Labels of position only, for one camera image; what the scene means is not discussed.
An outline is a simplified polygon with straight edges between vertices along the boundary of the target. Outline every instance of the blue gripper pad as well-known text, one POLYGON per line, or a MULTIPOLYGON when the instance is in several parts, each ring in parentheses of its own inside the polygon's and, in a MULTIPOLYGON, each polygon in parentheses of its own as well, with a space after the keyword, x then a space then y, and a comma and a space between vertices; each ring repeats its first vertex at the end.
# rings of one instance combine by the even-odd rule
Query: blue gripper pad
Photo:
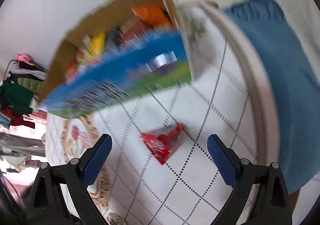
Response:
POLYGON ((84 188, 87 188, 89 185, 94 184, 103 164, 105 163, 111 151, 111 148, 112 148, 111 136, 106 134, 103 134, 102 136, 105 136, 103 142, 98 146, 96 151, 93 153, 91 159, 89 159, 89 161, 87 162, 87 164, 82 170, 82 178, 83 178, 82 186, 84 188))
POLYGON ((207 147, 208 152, 217 166, 225 184, 231 186, 232 189, 235 189, 237 185, 236 169, 216 141, 214 135, 210 135, 208 137, 207 147))

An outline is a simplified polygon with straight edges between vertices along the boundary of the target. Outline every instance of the orange package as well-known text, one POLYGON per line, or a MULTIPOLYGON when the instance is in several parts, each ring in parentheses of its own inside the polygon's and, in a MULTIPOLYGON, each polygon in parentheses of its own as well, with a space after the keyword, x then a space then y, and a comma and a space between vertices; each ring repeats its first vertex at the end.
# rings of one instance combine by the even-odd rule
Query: orange package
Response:
POLYGON ((144 22, 154 25, 156 28, 172 28, 172 23, 165 16, 164 12, 158 5, 137 6, 133 7, 132 11, 136 16, 139 16, 144 22))

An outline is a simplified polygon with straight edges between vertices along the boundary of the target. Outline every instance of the yellow package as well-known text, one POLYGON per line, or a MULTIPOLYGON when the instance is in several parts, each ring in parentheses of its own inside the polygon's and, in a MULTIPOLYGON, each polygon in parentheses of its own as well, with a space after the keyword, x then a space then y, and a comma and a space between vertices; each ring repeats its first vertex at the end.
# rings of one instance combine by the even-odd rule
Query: yellow package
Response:
POLYGON ((105 31, 100 32, 97 36, 94 36, 91 39, 91 42, 88 47, 88 52, 93 58, 96 58, 103 53, 105 39, 105 31))

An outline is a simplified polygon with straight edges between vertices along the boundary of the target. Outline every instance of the red clothing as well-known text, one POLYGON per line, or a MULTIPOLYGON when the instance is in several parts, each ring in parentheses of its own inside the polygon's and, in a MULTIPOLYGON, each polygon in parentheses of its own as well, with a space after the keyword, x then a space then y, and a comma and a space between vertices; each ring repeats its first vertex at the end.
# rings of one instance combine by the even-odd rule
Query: red clothing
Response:
POLYGON ((11 119, 11 126, 28 126, 32 129, 36 128, 36 124, 34 122, 24 120, 23 116, 12 113, 9 108, 1 109, 0 112, 11 119))

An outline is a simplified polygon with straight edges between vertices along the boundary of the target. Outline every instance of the pink stuffed toy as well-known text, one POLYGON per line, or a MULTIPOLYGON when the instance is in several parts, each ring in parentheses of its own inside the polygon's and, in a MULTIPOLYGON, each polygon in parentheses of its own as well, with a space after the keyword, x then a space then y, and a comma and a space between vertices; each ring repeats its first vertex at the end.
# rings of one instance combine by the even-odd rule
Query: pink stuffed toy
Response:
POLYGON ((26 54, 18 54, 14 60, 15 61, 23 61, 24 63, 27 63, 30 66, 34 65, 34 64, 30 63, 31 57, 26 54))

